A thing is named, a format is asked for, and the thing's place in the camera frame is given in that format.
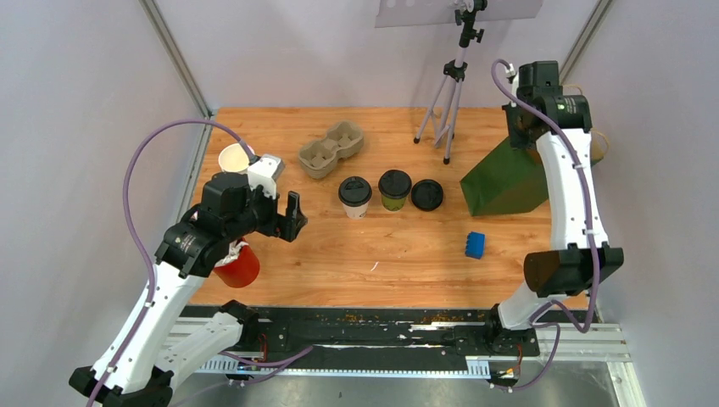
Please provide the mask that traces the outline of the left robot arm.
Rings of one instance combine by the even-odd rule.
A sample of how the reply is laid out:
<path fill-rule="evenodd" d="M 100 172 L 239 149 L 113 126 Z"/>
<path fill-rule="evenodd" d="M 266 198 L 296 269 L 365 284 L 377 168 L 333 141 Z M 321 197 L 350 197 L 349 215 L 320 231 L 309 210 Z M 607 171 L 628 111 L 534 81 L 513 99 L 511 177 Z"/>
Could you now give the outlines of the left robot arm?
<path fill-rule="evenodd" d="M 300 196 L 291 191 L 279 214 L 274 179 L 221 172 L 204 184 L 200 203 L 169 228 L 149 278 L 120 333 L 91 366 L 74 370 L 69 385 L 88 405 L 167 406 L 174 391 L 201 365 L 235 346 L 249 350 L 259 341 L 259 315 L 232 300 L 204 326 L 176 345 L 163 345 L 194 293 L 231 245 L 258 232 L 286 242 L 296 239 L 308 219 Z"/>

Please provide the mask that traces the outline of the red cup holder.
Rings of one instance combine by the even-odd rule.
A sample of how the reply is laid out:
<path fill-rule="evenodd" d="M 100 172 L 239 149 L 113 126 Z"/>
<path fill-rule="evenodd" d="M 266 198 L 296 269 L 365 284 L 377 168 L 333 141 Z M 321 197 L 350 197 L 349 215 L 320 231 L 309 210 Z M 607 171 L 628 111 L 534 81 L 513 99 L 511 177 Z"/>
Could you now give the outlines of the red cup holder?
<path fill-rule="evenodd" d="M 250 285 L 259 275 L 260 262 L 248 245 L 242 249 L 240 257 L 233 263 L 217 267 L 213 272 L 228 286 L 242 288 Z"/>

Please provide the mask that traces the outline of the stack of white paper cups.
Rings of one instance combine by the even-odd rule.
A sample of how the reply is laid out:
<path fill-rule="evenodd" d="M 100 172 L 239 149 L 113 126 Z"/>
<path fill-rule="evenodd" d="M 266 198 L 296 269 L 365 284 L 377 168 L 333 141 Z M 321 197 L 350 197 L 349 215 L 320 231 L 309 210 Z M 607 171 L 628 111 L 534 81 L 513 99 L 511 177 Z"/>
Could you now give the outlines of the stack of white paper cups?
<path fill-rule="evenodd" d="M 222 172 L 246 174 L 248 167 L 256 160 L 254 151 L 249 149 L 251 154 L 242 147 L 240 143 L 233 143 L 225 147 L 218 156 L 218 165 Z"/>

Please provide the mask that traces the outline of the green paper coffee cup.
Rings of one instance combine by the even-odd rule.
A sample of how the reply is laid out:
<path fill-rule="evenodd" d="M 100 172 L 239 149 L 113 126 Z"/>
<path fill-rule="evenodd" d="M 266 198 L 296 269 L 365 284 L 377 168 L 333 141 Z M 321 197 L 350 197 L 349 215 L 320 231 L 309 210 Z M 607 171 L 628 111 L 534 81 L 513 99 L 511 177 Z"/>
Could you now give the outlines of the green paper coffee cup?
<path fill-rule="evenodd" d="M 400 198 L 389 197 L 387 195 L 381 195 L 381 202 L 384 209 L 390 212 L 396 212 L 401 210 L 406 203 L 407 196 Z"/>

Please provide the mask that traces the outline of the blue toy brick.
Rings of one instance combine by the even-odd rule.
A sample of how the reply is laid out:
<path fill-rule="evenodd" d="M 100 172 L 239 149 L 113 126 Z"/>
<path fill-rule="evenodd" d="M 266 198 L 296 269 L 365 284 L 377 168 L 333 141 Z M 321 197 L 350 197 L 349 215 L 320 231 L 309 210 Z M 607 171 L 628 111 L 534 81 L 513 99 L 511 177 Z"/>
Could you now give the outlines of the blue toy brick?
<path fill-rule="evenodd" d="M 472 259 L 481 259 L 485 252 L 486 236 L 483 233 L 471 231 L 465 241 L 465 256 Z"/>

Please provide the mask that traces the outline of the green paper bag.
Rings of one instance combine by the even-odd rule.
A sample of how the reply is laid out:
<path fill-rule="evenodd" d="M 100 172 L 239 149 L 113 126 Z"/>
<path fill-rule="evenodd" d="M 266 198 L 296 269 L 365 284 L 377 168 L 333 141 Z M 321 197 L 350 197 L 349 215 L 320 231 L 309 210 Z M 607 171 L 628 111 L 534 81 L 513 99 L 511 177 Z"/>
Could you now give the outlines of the green paper bag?
<path fill-rule="evenodd" d="M 535 149 L 514 149 L 509 135 L 460 181 L 472 216 L 531 212 L 569 198 L 583 214 L 593 199 L 592 116 L 583 95 L 559 87 L 525 86 L 510 102 L 543 122 Z"/>

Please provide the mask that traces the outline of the cardboard cup carrier tray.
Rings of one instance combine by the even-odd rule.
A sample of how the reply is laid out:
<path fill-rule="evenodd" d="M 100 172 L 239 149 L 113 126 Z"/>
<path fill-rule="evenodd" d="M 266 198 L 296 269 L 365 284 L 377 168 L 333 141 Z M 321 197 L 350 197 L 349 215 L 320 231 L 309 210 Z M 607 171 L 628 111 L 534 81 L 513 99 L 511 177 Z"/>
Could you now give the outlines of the cardboard cup carrier tray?
<path fill-rule="evenodd" d="M 357 154 L 364 143 L 365 133 L 357 124 L 339 121 L 321 139 L 308 142 L 299 149 L 300 167 L 310 178 L 322 179 L 337 167 L 340 159 Z"/>

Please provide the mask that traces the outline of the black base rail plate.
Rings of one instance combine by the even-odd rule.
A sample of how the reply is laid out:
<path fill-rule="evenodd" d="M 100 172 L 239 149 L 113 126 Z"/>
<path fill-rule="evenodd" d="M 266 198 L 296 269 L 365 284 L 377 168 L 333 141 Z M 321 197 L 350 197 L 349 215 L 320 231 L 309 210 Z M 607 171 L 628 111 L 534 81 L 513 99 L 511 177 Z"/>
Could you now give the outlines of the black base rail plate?
<path fill-rule="evenodd" d="M 288 375 L 499 378 L 541 371 L 552 329 L 500 333 L 490 309 L 259 307 L 249 338 L 229 345 L 202 372 L 266 373 L 269 362 Z M 257 360 L 253 368 L 247 360 Z"/>

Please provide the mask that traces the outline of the white paper coffee cup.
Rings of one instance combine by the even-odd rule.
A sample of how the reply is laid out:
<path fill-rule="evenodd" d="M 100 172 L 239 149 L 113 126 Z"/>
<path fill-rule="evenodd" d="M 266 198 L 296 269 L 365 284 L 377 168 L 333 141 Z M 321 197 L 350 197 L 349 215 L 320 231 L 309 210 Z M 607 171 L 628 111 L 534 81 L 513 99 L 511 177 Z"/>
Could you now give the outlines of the white paper coffee cup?
<path fill-rule="evenodd" d="M 370 202 L 359 203 L 345 203 L 342 202 L 342 206 L 346 216 L 352 220 L 360 220 L 366 216 Z"/>

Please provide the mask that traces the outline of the black plastic cup lid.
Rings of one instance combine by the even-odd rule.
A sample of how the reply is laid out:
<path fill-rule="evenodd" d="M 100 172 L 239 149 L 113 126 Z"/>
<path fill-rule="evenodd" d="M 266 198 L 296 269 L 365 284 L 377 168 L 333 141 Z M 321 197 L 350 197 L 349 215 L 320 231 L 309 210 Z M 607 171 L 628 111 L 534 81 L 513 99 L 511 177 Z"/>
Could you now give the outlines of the black plastic cup lid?
<path fill-rule="evenodd" d="M 359 207 L 371 200 L 372 187 L 367 180 L 360 176 L 350 176 L 341 182 L 338 188 L 338 197 L 342 204 L 350 207 Z"/>

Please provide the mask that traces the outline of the stack of black lids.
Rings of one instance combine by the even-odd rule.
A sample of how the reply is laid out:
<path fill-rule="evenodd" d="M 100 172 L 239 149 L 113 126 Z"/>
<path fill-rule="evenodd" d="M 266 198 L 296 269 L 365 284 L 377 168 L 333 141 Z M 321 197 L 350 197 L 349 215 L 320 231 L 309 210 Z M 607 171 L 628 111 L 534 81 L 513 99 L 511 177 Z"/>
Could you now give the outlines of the stack of black lids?
<path fill-rule="evenodd" d="M 433 211 L 441 206 L 444 200 L 442 186 L 435 180 L 418 181 L 410 191 L 412 204 L 422 211 Z"/>

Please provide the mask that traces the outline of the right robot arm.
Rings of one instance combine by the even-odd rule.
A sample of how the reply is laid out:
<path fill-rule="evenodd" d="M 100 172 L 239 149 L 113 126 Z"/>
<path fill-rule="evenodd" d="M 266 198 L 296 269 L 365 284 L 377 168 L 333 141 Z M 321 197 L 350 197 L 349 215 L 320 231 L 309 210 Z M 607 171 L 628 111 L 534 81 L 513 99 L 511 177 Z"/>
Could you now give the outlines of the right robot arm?
<path fill-rule="evenodd" d="M 553 306 L 589 294 L 585 320 L 567 311 L 579 332 L 589 330 L 599 284 L 624 262 L 622 248 L 609 244 L 596 202 L 591 165 L 593 128 L 588 100 L 566 95 L 555 61 L 535 61 L 515 69 L 504 59 L 493 61 L 491 75 L 510 100 L 510 143 L 537 151 L 543 166 L 551 211 L 551 248 L 527 254 L 524 282 L 493 307 L 484 342 L 496 354 L 515 347 L 518 333 L 531 330 Z"/>

